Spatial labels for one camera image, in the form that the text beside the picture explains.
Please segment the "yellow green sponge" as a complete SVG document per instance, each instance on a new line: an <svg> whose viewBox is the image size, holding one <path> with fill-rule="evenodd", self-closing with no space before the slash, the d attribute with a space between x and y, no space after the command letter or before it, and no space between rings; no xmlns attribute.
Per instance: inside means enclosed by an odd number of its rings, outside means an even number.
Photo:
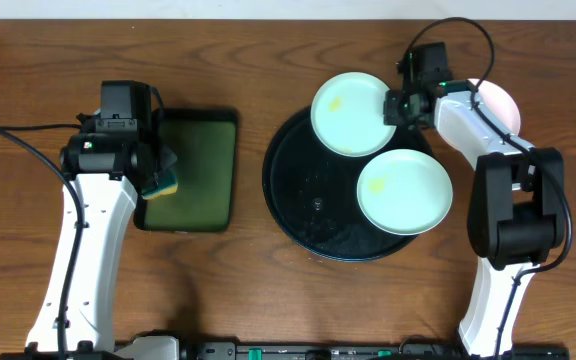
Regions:
<svg viewBox="0 0 576 360"><path fill-rule="evenodd" d="M141 197L152 200L157 197L174 194L178 189L177 176L172 168L156 173L141 188Z"/></svg>

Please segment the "white plate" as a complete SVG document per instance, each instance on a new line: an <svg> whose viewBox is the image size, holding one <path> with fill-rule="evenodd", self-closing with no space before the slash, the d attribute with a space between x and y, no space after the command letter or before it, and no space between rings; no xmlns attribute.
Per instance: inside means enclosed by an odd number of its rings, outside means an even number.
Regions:
<svg viewBox="0 0 576 360"><path fill-rule="evenodd" d="M521 126L519 109L500 86L484 80L472 93L473 79L446 84L445 95L435 105L435 126L440 136L463 154L487 154L499 136L480 117L482 112L504 134L517 135Z"/></svg>

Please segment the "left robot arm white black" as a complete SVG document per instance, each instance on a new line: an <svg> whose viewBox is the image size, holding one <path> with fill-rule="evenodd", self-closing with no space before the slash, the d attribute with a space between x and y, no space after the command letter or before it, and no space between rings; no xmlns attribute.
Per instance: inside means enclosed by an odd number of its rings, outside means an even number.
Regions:
<svg viewBox="0 0 576 360"><path fill-rule="evenodd" d="M173 194L175 154L159 138L162 110L98 111L60 154L64 212L29 356L76 358L113 352L113 304L128 222L141 200Z"/></svg>

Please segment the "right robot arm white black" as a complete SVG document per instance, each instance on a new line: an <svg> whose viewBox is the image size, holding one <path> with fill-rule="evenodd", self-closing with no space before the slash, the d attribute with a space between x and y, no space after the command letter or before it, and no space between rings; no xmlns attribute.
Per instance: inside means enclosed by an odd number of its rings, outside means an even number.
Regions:
<svg viewBox="0 0 576 360"><path fill-rule="evenodd" d="M387 125L435 129L472 166L467 233L478 263L458 335L470 357L512 354L512 331L530 281L552 269L552 249L571 242L561 154L521 139L517 104L487 80L389 90L383 112Z"/></svg>

